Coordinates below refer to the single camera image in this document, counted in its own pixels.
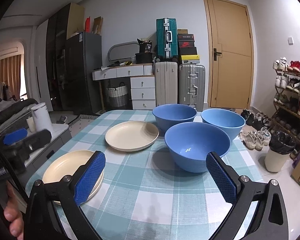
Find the person's left hand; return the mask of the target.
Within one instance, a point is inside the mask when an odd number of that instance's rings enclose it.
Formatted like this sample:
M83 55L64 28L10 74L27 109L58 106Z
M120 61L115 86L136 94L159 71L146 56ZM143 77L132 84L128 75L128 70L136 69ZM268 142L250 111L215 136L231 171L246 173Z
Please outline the person's left hand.
M10 234L17 240L24 239L24 221L21 211L19 210L18 201L15 197L13 186L7 181L6 189L8 195L7 205L4 209L4 216L10 222Z

